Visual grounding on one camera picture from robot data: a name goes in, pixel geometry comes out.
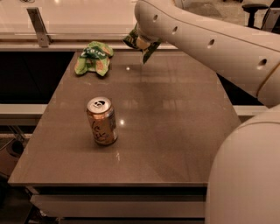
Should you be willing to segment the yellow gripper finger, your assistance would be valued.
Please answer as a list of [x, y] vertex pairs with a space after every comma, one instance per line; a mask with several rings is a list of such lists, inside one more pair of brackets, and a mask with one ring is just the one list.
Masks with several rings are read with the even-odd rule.
[[141, 50], [147, 49], [150, 45], [149, 42], [144, 41], [140, 37], [136, 39], [136, 46]]

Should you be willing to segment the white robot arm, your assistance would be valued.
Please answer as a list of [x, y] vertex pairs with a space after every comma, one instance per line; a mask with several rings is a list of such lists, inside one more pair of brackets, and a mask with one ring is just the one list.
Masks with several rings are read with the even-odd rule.
[[137, 0], [135, 17], [141, 39], [176, 46], [267, 106], [219, 148], [206, 224], [280, 224], [280, 35], [192, 14], [173, 0]]

